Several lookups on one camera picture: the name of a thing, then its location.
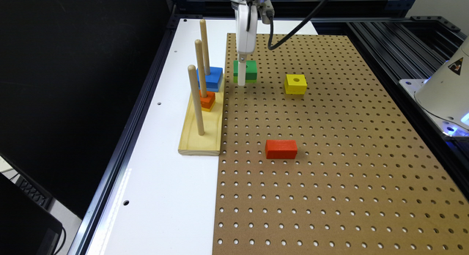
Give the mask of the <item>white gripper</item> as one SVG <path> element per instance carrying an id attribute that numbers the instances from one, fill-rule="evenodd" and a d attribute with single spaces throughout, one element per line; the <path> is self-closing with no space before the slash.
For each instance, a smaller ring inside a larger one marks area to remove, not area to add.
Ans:
<path id="1" fill-rule="evenodd" d="M 237 21 L 236 43 L 238 54 L 237 83 L 245 86 L 246 54 L 252 54 L 256 47 L 257 10 L 255 6 L 238 4 L 235 10 Z"/>

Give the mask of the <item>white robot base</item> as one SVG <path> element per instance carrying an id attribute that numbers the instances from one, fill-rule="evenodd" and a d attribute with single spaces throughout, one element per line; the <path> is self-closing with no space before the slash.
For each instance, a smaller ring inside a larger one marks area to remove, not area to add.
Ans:
<path id="1" fill-rule="evenodd" d="M 402 79 L 419 108 L 448 138 L 468 137 L 468 41 L 427 79 Z"/>

